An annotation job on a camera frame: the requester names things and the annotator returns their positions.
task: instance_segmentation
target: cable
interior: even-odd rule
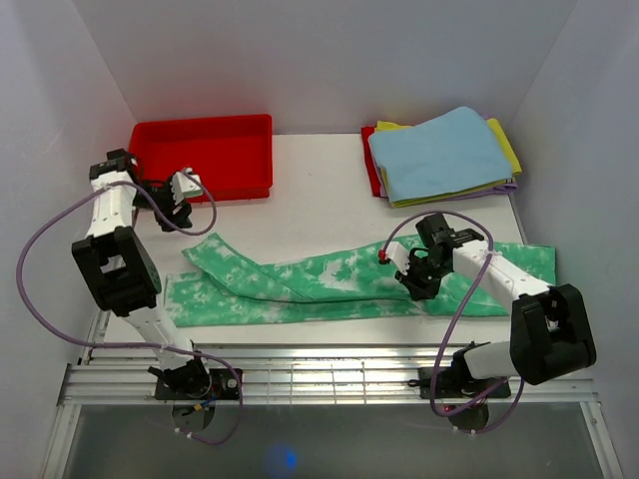
[[[468,409],[469,407],[474,406],[479,401],[484,400],[486,397],[488,397],[488,395],[492,391],[497,389],[503,383],[507,382],[508,379],[507,378],[503,378],[503,379],[501,379],[499,381],[496,381],[494,384],[492,384],[491,386],[487,387],[485,390],[483,390],[482,392],[477,394],[471,400],[469,400],[468,402],[465,402],[464,404],[456,407],[455,409],[453,409],[451,411],[442,411],[442,410],[438,409],[437,406],[436,406],[436,403],[435,403],[435,391],[436,391],[436,387],[437,387],[437,377],[439,376],[441,360],[443,359],[444,351],[446,349],[446,346],[448,345],[448,342],[450,341],[450,338],[452,337],[452,332],[454,331],[454,329],[455,329],[455,327],[457,325],[457,322],[461,318],[461,314],[463,313],[463,310],[466,308],[466,305],[470,301],[470,298],[474,294],[475,290],[479,287],[479,284],[481,283],[481,280],[483,279],[483,276],[486,274],[486,271],[488,270],[488,267],[490,266],[490,261],[492,260],[492,255],[494,253],[494,238],[492,237],[492,234],[490,233],[490,231],[484,225],[482,225],[480,222],[478,222],[478,221],[476,221],[476,220],[474,220],[474,219],[472,219],[472,218],[470,218],[470,217],[468,217],[466,215],[463,215],[461,213],[438,210],[438,211],[418,213],[416,215],[413,215],[413,216],[407,218],[403,222],[401,222],[390,233],[390,236],[385,241],[381,251],[383,251],[384,254],[386,253],[388,245],[390,244],[392,239],[399,232],[399,230],[401,230],[405,225],[407,225],[408,223],[410,223],[410,222],[412,222],[412,221],[414,221],[414,220],[416,220],[418,218],[425,217],[425,216],[432,215],[432,214],[450,215],[450,216],[453,216],[453,217],[458,217],[458,218],[461,218],[463,220],[466,220],[467,222],[471,223],[472,225],[475,225],[476,227],[478,227],[485,234],[486,239],[488,241],[488,251],[486,253],[486,260],[483,263],[483,265],[481,266],[481,269],[479,270],[479,273],[477,274],[477,277],[475,278],[474,282],[472,283],[472,285],[468,289],[468,292],[466,293],[466,295],[463,297],[463,300],[459,304],[459,307],[457,308],[457,311],[452,316],[450,324],[448,325],[448,329],[446,330],[446,333],[443,336],[443,340],[441,341],[441,344],[439,345],[439,349],[437,350],[437,355],[435,356],[435,362],[434,362],[434,365],[433,365],[433,368],[432,368],[432,376],[430,378],[430,394],[429,394],[430,409],[432,410],[432,412],[434,412],[439,417],[450,417],[450,416],[453,416],[455,414],[459,414],[461,411],[464,411],[464,410]],[[514,408],[517,406],[517,403],[519,402],[519,399],[521,398],[521,394],[523,392],[523,387],[524,387],[524,381],[522,379],[521,380],[521,384],[519,386],[519,391],[517,392],[517,395],[515,396],[514,400],[512,401],[512,404],[510,405],[508,410],[499,419],[497,419],[495,422],[493,422],[489,426],[486,426],[483,429],[479,429],[477,431],[467,431],[467,430],[463,430],[463,429],[459,429],[459,430],[462,431],[462,432],[466,432],[466,433],[478,434],[478,433],[484,433],[484,432],[491,431],[491,430],[495,429],[496,427],[500,426],[501,424],[503,424],[503,422],[510,416],[510,414],[512,413]]]
[[[143,197],[145,197],[145,199],[149,202],[149,204],[151,205],[151,208],[158,215],[158,217],[160,217],[160,219],[165,224],[167,224],[169,227],[173,228],[177,232],[180,232],[183,235],[188,235],[188,236],[191,236],[191,237],[199,236],[199,235],[203,235],[205,233],[208,233],[213,228],[213,226],[215,225],[216,220],[218,218],[218,210],[216,208],[215,200],[214,200],[213,196],[211,195],[211,193],[200,182],[198,182],[195,178],[193,178],[191,175],[189,175],[186,171],[182,171],[182,173],[189,180],[191,180],[198,187],[200,187],[202,189],[202,191],[204,192],[205,196],[211,202],[211,206],[212,206],[212,209],[213,209],[213,216],[211,218],[211,223],[206,228],[204,228],[200,232],[188,232],[186,230],[178,228],[176,225],[174,225],[172,222],[170,222],[167,219],[167,217],[164,216],[164,214],[160,211],[160,209],[158,208],[156,203],[153,201],[151,196],[147,192],[145,192],[142,187],[140,187],[139,185],[136,185],[135,183],[132,183],[132,182],[125,182],[125,181],[114,182],[114,183],[106,186],[105,188],[102,188],[100,190],[97,190],[97,191],[93,192],[92,194],[88,195],[84,199],[82,199],[79,202],[77,202],[75,205],[72,205],[68,209],[64,210],[62,213],[60,213],[60,214],[56,215],[55,217],[53,217],[52,219],[48,220],[41,227],[39,227],[38,230],[29,238],[29,240],[26,242],[26,244],[22,248],[22,251],[20,252],[20,256],[18,257],[18,263],[16,265],[16,285],[18,286],[18,293],[20,294],[20,298],[22,299],[22,302],[24,302],[24,305],[29,310],[29,312],[31,312],[33,317],[35,317],[36,320],[45,329],[47,329],[50,333],[52,333],[54,336],[66,341],[66,342],[70,342],[71,344],[75,344],[75,345],[78,345],[78,346],[95,348],[95,349],[164,349],[164,350],[175,352],[175,353],[178,353],[178,354],[187,354],[187,355],[194,356],[194,357],[202,357],[202,358],[205,358],[205,359],[209,359],[209,360],[215,361],[215,362],[221,364],[222,366],[224,366],[226,369],[228,369],[231,372],[231,375],[238,382],[238,384],[241,384],[242,381],[241,381],[240,377],[238,376],[238,374],[236,373],[236,371],[233,369],[233,367],[230,364],[228,364],[226,361],[224,361],[223,359],[221,359],[219,357],[211,356],[210,354],[206,354],[204,352],[188,351],[186,349],[181,349],[179,347],[175,347],[175,346],[172,346],[172,345],[163,345],[163,344],[156,343],[156,342],[91,342],[91,341],[85,341],[83,339],[78,339],[76,337],[70,336],[69,334],[66,334],[65,332],[63,332],[60,329],[56,328],[49,321],[47,321],[47,319],[40,313],[40,311],[38,311],[38,309],[35,307],[35,305],[31,301],[31,298],[29,297],[29,294],[27,293],[27,290],[26,290],[25,285],[24,285],[24,263],[25,263],[25,260],[27,258],[27,254],[29,253],[29,250],[31,249],[33,244],[38,240],[38,238],[46,230],[48,230],[54,224],[59,222],[61,219],[65,218],[70,213],[74,212],[79,207],[81,207],[82,205],[85,205],[86,203],[88,203],[92,199],[98,197],[102,193],[106,192],[107,190],[109,190],[110,188],[113,188],[115,186],[127,186],[127,187],[135,188],[136,191],[138,193],[140,193]],[[240,411],[238,412],[238,416],[236,418],[236,422],[234,423],[233,427],[231,428],[231,430],[222,439],[220,439],[218,441],[214,441],[214,440],[208,439],[206,437],[199,437],[199,436],[197,436],[197,434],[192,434],[190,437],[193,437],[194,439],[197,439],[197,440],[199,440],[201,442],[205,442],[207,444],[211,444],[211,445],[214,445],[214,446],[222,445],[222,444],[226,443],[229,439],[231,439],[231,437],[233,437],[233,435],[235,434],[236,430],[240,426],[240,422],[242,421],[243,409],[244,409],[244,397],[243,397],[243,394],[242,394],[242,388],[239,387],[238,391],[239,391],[238,400],[239,400]]]

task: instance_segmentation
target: yellow cloth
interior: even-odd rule
[[[506,160],[508,160],[508,163],[510,164],[510,167],[512,168],[512,176],[515,177],[519,175],[521,173],[521,165],[519,165],[519,160],[515,156],[515,152],[512,150],[512,147],[510,146],[510,143],[508,142],[508,139],[506,138],[506,134],[504,133],[503,129],[501,128],[501,125],[499,124],[499,121],[496,118],[491,118],[486,121],[486,124],[488,125],[488,127],[490,127],[490,130],[492,130],[492,133],[494,134],[495,138],[497,139],[497,142],[499,143],[499,146],[501,147],[501,151],[503,152],[504,157],[506,157]],[[377,121],[377,125],[375,126],[375,131],[391,132],[394,130],[403,130],[405,128],[412,128],[412,127],[406,126],[406,125],[398,125],[397,123],[393,123],[393,122]],[[386,177],[386,170],[380,169],[380,171],[381,171],[381,180],[383,181],[383,185],[386,188],[386,191],[388,191],[388,179]],[[506,183],[506,180],[499,180],[498,182],[487,183],[485,185],[480,185],[475,188],[462,190],[461,192],[444,193],[442,195],[435,195],[434,197],[402,200],[400,202],[391,203],[391,205],[394,208],[400,208],[400,207],[409,207],[411,205],[419,205],[423,203],[438,202],[438,201],[446,200],[449,198],[455,198],[455,197],[458,197],[459,195],[480,192],[482,190],[485,190],[486,188],[498,187],[500,185],[505,185],[505,183]]]

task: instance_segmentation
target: blue light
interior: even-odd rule
[[[293,470],[296,468],[297,464],[298,464],[298,456],[296,456],[295,452],[289,449],[287,451],[287,466],[289,466],[289,469]]]
[[[266,451],[266,466],[269,476],[275,479],[293,477],[298,465],[298,455],[285,445],[276,445]]]

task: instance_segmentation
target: blue cloth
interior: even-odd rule
[[[385,170],[392,203],[460,192],[512,177],[490,127],[474,111],[457,108],[405,130],[368,139]]]

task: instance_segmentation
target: white table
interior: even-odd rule
[[[508,196],[392,209],[374,198],[363,162],[359,135],[283,135],[273,143],[274,185],[266,200],[219,204],[215,231],[257,262],[277,262],[352,248],[385,239],[403,219],[428,210],[464,213],[486,225],[496,240],[521,242]],[[194,228],[211,217],[195,208]],[[448,218],[454,228],[467,228]],[[162,233],[153,215],[139,215],[136,231],[161,275],[194,270],[181,249],[202,238]],[[404,234],[414,233],[406,227]],[[344,321],[201,326],[185,329],[196,344],[233,345],[419,345],[439,344],[449,317],[411,316]],[[497,341],[509,337],[509,318],[463,318],[452,343]],[[140,340],[122,319],[111,316],[107,341]],[[114,351],[95,351],[95,355]]]

